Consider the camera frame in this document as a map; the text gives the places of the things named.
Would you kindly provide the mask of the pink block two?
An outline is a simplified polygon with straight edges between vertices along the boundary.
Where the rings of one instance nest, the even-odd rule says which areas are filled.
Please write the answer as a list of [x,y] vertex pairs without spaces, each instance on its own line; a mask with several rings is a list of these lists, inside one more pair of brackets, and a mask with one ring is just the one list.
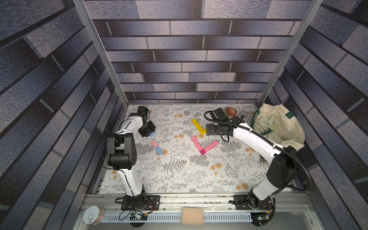
[[213,147],[211,145],[208,145],[204,148],[205,152],[209,152],[211,149],[213,149]]

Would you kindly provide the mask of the blue block three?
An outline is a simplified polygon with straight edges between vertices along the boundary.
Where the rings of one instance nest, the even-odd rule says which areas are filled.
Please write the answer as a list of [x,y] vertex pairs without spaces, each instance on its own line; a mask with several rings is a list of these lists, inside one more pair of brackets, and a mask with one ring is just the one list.
[[156,152],[158,153],[159,156],[163,155],[163,151],[161,150],[160,147],[156,147],[155,150],[156,150]]

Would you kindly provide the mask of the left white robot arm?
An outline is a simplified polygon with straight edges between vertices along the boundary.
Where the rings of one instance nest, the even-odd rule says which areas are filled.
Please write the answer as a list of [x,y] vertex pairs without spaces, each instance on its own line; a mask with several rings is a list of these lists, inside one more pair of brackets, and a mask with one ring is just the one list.
[[144,185],[139,180],[135,164],[138,152],[134,135],[138,132],[147,137],[155,131],[155,125],[148,121],[149,111],[131,113],[115,134],[107,139],[107,164],[119,173],[131,201],[145,201]]

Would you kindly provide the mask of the pink block one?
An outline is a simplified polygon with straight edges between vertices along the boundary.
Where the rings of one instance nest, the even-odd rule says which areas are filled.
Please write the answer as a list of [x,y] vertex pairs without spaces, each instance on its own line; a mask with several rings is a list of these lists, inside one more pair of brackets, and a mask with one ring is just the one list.
[[211,146],[214,148],[215,146],[217,146],[219,144],[219,142],[216,140],[213,143],[211,143]]

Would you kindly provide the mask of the pink block three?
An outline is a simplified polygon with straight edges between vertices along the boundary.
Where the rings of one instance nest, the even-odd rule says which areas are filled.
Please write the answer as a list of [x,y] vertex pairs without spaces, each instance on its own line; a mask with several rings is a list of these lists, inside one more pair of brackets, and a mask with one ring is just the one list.
[[199,151],[203,150],[203,147],[199,143],[195,143],[195,146]]

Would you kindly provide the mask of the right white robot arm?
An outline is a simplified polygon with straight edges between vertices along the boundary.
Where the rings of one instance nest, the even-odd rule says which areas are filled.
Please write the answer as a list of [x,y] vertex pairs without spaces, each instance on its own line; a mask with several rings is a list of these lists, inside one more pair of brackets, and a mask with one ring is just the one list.
[[[209,136],[232,136],[241,140],[269,163],[265,178],[248,193],[246,199],[238,201],[238,204],[249,206],[252,209],[259,209],[271,196],[278,194],[285,188],[291,188],[300,193],[311,192],[312,177],[292,146],[283,147],[256,132],[246,123],[233,124],[232,121],[207,124],[207,134]],[[289,184],[300,172],[307,177],[307,187],[305,189]]]

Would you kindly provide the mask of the pink block four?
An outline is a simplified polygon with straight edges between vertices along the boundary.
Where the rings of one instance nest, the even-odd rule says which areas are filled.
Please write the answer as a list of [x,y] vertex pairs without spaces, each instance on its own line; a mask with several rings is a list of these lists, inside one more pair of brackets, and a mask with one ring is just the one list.
[[159,146],[155,140],[153,140],[153,141],[151,142],[151,144],[152,144],[152,146],[153,146],[154,148],[157,148],[157,147]]

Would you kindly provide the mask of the yellow block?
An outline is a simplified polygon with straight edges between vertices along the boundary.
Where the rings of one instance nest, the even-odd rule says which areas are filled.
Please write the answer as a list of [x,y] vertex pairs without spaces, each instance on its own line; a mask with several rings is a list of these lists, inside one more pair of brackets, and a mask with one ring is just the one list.
[[198,130],[201,133],[201,135],[205,135],[206,134],[206,130],[203,129],[202,127],[199,127]]
[[196,128],[202,128],[196,119],[192,119],[192,123],[194,124]]

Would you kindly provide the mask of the pink block five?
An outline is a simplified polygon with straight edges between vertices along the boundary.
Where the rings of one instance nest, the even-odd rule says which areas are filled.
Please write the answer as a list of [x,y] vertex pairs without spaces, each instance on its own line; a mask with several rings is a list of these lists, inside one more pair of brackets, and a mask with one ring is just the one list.
[[191,140],[192,140],[192,142],[193,142],[195,145],[198,145],[198,144],[199,144],[199,142],[198,142],[198,140],[196,139],[196,137],[195,137],[195,136],[192,136],[192,137],[191,137]]

